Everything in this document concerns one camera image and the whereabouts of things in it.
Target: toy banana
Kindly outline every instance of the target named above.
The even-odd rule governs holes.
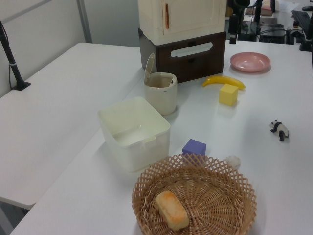
[[[203,82],[202,86],[205,87],[206,85],[213,84],[213,83],[223,83],[223,84],[229,84],[238,87],[239,89],[244,89],[246,86],[239,80],[227,77],[227,76],[221,76],[221,75],[215,75],[210,76],[206,79],[205,82]]]

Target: bread loaf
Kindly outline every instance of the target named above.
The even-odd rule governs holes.
[[[188,226],[187,212],[172,192],[162,192],[156,197],[155,203],[160,215],[170,229],[177,231]]]

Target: cup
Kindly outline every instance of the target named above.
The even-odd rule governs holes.
[[[151,73],[154,60],[155,54],[152,53],[145,71],[145,99],[164,116],[171,114],[176,108],[177,78],[174,74],[167,72]]]

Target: drawer handle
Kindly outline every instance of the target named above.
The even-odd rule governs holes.
[[[169,19],[169,13],[168,13],[168,3],[165,4],[165,27],[166,29],[170,28],[170,19]]]
[[[198,54],[201,52],[209,51],[213,47],[213,43],[204,43],[192,47],[186,47],[171,52],[172,57],[183,57],[187,55]]]

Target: wicker basket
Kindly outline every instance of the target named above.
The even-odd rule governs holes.
[[[177,232],[160,216],[155,197],[171,191],[185,207],[189,225]],[[248,180],[228,164],[201,155],[175,155],[146,169],[135,184],[132,203],[146,235],[244,235],[256,216]]]

